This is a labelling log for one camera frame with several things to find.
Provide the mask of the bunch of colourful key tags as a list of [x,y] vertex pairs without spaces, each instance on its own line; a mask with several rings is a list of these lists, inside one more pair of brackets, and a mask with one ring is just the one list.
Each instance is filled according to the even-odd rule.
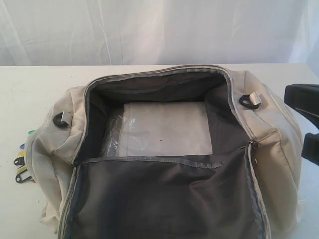
[[18,184],[25,182],[35,183],[35,180],[29,173],[26,162],[25,162],[25,143],[20,145],[20,152],[17,153],[16,159],[14,159],[13,164],[17,166],[15,181]]

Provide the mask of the beige duffel bag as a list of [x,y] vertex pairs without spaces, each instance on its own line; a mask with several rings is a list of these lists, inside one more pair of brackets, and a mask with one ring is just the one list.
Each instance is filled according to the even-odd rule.
[[[127,103],[204,102],[212,154],[101,156]],[[297,219],[302,133],[249,71],[175,66],[71,88],[25,145],[60,239],[271,239]]]

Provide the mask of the clear plastic sheet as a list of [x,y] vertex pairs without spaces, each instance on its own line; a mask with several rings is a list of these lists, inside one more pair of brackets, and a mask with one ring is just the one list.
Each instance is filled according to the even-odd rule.
[[106,121],[101,156],[212,154],[204,102],[127,103]]

